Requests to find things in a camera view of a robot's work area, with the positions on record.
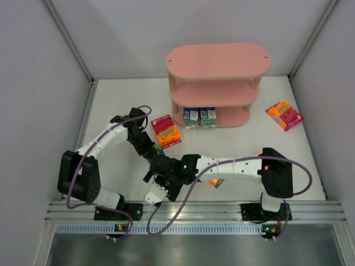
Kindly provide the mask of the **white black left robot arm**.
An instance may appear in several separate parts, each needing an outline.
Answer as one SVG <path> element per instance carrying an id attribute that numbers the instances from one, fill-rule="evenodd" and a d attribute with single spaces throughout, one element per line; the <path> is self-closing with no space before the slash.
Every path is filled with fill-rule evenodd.
<path id="1" fill-rule="evenodd" d="M 66 151 L 61 158 L 57 190 L 67 195 L 68 209 L 94 206 L 126 215 L 125 199 L 101 184 L 99 164 L 120 144 L 128 141 L 137 154 L 151 162 L 159 152 L 145 128 L 151 107 L 131 108 L 128 115 L 115 116 L 106 128 L 85 146 Z"/>

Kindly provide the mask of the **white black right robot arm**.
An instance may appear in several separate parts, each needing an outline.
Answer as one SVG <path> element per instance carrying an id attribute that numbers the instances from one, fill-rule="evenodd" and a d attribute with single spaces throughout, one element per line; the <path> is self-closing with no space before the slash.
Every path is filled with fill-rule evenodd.
<path id="1" fill-rule="evenodd" d="M 245 158 L 215 158 L 198 154 L 181 159 L 157 155 L 152 159 L 144 182 L 155 178 L 144 201 L 152 206 L 167 198 L 174 202 L 182 186 L 211 180 L 245 180 L 263 185 L 262 210 L 276 213 L 281 202 L 291 198 L 293 191 L 292 163 L 273 148 L 262 149 L 259 155 Z"/>

